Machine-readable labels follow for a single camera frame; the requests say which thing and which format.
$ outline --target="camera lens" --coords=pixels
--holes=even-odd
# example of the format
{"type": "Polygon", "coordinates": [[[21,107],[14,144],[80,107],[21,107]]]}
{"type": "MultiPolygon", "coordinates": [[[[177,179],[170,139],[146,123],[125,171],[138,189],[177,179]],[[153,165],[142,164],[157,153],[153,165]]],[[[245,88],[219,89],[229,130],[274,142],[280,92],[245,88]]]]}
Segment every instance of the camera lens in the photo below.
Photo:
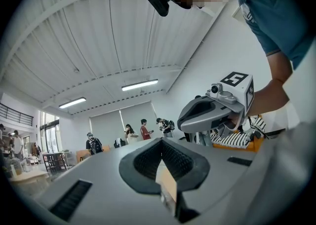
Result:
{"type": "Polygon", "coordinates": [[[211,91],[212,91],[212,93],[217,93],[218,92],[218,87],[217,86],[212,86],[211,91]]]}

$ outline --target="man in blue polo shirt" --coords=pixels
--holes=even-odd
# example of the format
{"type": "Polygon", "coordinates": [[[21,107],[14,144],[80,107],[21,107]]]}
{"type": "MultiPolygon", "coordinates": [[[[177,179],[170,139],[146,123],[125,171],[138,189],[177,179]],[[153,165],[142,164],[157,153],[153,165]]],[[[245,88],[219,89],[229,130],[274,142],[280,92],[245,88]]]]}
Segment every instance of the man in blue polo shirt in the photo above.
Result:
{"type": "MultiPolygon", "coordinates": [[[[178,0],[192,5],[200,0],[178,0]]],[[[246,23],[266,53],[272,80],[255,93],[248,112],[275,111],[289,100],[282,85],[307,53],[314,35],[294,0],[239,0],[246,23]]]]}

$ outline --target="striped cloth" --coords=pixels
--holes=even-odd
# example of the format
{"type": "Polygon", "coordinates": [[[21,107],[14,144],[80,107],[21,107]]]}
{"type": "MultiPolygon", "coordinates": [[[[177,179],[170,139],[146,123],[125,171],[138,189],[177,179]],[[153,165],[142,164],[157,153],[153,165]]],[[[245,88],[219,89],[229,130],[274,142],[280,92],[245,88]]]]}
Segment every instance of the striped cloth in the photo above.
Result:
{"type": "MultiPolygon", "coordinates": [[[[253,124],[255,127],[260,129],[262,132],[264,132],[266,124],[263,121],[262,118],[258,117],[253,124]]],[[[247,131],[246,133],[240,134],[240,133],[235,133],[231,134],[225,138],[221,138],[218,136],[214,131],[211,132],[211,141],[214,144],[219,144],[223,146],[228,146],[232,148],[240,148],[240,149],[246,149],[249,145],[250,142],[250,136],[254,132],[254,129],[251,129],[251,131],[247,131]]]]}

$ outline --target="person in red shirt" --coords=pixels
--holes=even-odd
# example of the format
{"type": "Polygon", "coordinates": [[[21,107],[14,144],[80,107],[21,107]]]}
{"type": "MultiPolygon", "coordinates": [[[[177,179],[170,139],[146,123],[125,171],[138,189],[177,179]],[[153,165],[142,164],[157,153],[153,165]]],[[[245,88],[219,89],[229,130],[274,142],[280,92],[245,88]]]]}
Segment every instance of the person in red shirt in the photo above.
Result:
{"type": "Polygon", "coordinates": [[[145,127],[147,124],[146,119],[142,119],[141,123],[142,123],[142,126],[140,127],[140,133],[142,134],[144,140],[148,140],[151,138],[150,134],[153,133],[153,130],[150,132],[147,131],[147,128],[145,127]]]}

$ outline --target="shirt logo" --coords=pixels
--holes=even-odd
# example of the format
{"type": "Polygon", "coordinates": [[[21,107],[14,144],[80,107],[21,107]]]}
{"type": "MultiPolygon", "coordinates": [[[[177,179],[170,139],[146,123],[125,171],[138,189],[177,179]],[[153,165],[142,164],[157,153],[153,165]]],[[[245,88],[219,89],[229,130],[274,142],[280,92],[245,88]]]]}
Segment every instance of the shirt logo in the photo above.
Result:
{"type": "Polygon", "coordinates": [[[247,105],[246,111],[248,111],[248,109],[250,108],[253,98],[254,98],[254,90],[253,90],[253,80],[252,80],[246,92],[246,105],[247,105]]]}
{"type": "Polygon", "coordinates": [[[250,9],[246,3],[242,4],[240,8],[242,11],[242,15],[246,21],[255,22],[255,20],[252,18],[252,15],[250,13],[250,9]]]}
{"type": "Polygon", "coordinates": [[[240,82],[242,82],[246,77],[248,77],[248,74],[232,72],[231,74],[223,78],[221,82],[235,87],[240,82]]]}

